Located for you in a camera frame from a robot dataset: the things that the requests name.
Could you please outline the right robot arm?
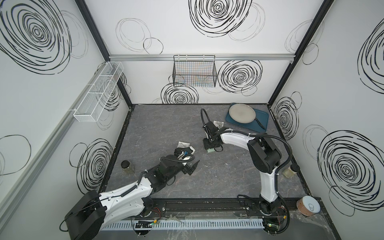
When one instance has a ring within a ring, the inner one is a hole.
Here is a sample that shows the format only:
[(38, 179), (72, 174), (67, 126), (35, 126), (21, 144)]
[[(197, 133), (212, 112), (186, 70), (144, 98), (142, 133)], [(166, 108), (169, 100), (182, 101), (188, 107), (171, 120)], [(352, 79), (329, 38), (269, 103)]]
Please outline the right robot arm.
[[(252, 162), (261, 176), (260, 212), (266, 216), (272, 215), (282, 201), (278, 191), (279, 171), (293, 157), (292, 148), (288, 142), (268, 134), (251, 134), (225, 127), (218, 128), (213, 122), (203, 124), (203, 129), (207, 136), (204, 139), (207, 148), (229, 144), (249, 151)], [(283, 155), (273, 140), (282, 142), (288, 148), (289, 156), (283, 163), (280, 163)]]

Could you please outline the white gift box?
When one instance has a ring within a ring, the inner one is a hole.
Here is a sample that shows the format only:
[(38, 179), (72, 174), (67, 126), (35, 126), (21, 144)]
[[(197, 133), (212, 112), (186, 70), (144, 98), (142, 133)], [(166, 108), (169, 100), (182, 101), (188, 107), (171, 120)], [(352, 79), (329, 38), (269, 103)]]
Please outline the white gift box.
[(182, 149), (185, 149), (185, 148), (189, 148), (190, 147), (190, 143), (185, 143), (185, 142), (178, 142), (178, 146), (177, 148), (182, 148)]

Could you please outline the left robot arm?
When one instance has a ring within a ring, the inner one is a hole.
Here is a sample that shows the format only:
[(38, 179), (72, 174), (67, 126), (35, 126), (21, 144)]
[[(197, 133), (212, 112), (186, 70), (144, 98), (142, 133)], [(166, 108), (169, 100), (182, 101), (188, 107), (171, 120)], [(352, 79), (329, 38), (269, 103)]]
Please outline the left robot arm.
[(180, 172), (192, 175), (198, 166), (194, 155), (179, 160), (168, 155), (158, 165), (140, 173), (131, 184), (109, 192), (89, 191), (65, 215), (64, 224), (72, 240), (92, 240), (101, 229), (151, 210), (151, 195), (166, 187)]

